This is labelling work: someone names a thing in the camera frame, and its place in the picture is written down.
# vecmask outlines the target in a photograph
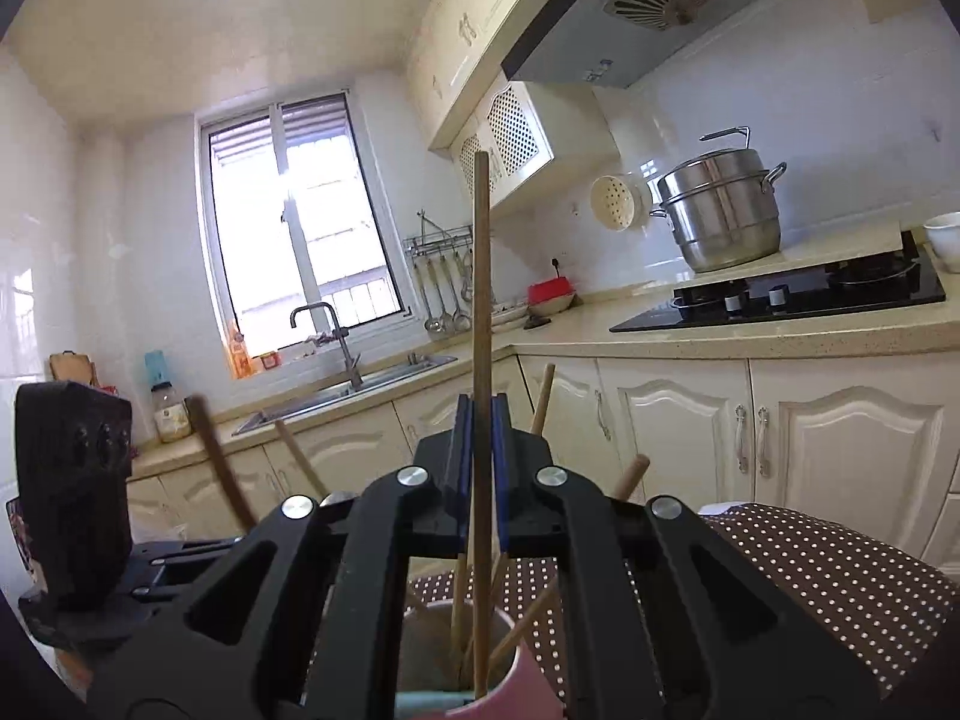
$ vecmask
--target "cutting board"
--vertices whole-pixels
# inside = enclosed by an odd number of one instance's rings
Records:
[[[56,381],[80,382],[90,386],[99,386],[97,368],[85,354],[65,351],[50,355],[50,372]]]

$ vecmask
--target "kitchen sink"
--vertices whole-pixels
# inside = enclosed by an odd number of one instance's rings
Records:
[[[360,389],[354,389],[349,382],[334,384],[333,386],[319,389],[313,394],[294,398],[278,406],[260,410],[234,430],[233,435],[241,436],[243,433],[249,433],[251,430],[269,425],[278,419],[288,419],[292,416],[303,416],[306,415],[306,413],[318,412],[335,403],[343,403],[344,400],[349,400],[364,392],[378,389],[381,386],[387,386],[387,384],[401,382],[404,379],[409,379],[411,376],[416,376],[418,373],[433,370],[435,367],[446,365],[448,362],[456,362],[456,360],[456,357],[448,357],[445,355],[408,355],[406,362],[391,365],[382,370],[375,370],[371,373],[365,373],[363,375],[363,386]]]

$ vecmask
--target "utensil rack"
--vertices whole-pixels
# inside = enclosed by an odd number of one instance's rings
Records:
[[[443,229],[423,210],[417,211],[416,215],[421,221],[421,234],[403,239],[403,250],[411,259],[473,246],[472,224]]]

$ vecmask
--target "metal bolt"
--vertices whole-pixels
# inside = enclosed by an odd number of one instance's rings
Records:
[[[536,471],[536,480],[549,488],[558,488],[566,483],[566,471],[560,466],[546,466],[545,469]]]
[[[345,490],[337,490],[334,493],[330,493],[326,498],[323,498],[323,501],[320,501],[321,506],[333,506],[335,503],[343,503],[344,501],[352,500],[353,498],[359,498],[360,496],[356,493],[348,493]]]
[[[420,466],[407,466],[397,471],[397,482],[408,488],[419,487],[429,478],[430,474]]]
[[[676,498],[664,495],[650,505],[650,511],[659,519],[676,519],[683,513],[683,504]]]
[[[313,511],[313,501],[306,495],[291,495],[283,502],[280,510],[290,519],[304,519]]]

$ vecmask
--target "ceiling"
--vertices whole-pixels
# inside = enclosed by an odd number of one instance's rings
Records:
[[[8,42],[78,124],[139,124],[395,66],[429,0],[27,0]]]

